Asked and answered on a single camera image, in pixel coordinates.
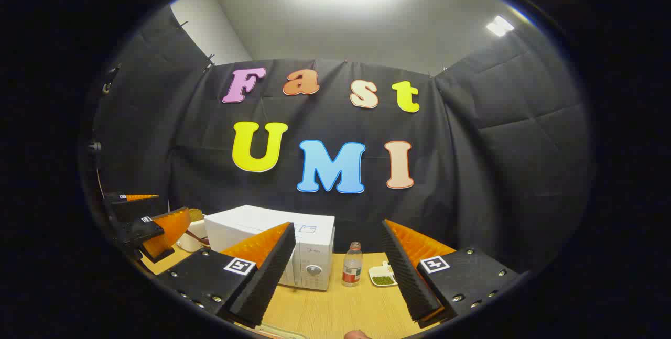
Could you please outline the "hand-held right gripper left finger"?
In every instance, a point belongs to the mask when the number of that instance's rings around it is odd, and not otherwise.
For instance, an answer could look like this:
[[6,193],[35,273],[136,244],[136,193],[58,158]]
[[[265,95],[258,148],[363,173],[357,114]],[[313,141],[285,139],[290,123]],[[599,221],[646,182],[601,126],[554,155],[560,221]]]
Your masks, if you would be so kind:
[[295,226],[285,222],[222,251],[196,251],[156,279],[211,315],[254,329],[261,325],[295,245]]

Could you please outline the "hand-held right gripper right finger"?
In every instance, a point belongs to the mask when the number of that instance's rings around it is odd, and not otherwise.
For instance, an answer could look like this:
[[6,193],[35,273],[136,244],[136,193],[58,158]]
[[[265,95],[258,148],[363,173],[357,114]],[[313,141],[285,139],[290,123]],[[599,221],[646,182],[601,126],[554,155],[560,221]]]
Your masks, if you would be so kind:
[[455,250],[391,220],[382,239],[410,318],[427,327],[480,310],[520,279],[520,273],[477,247]]

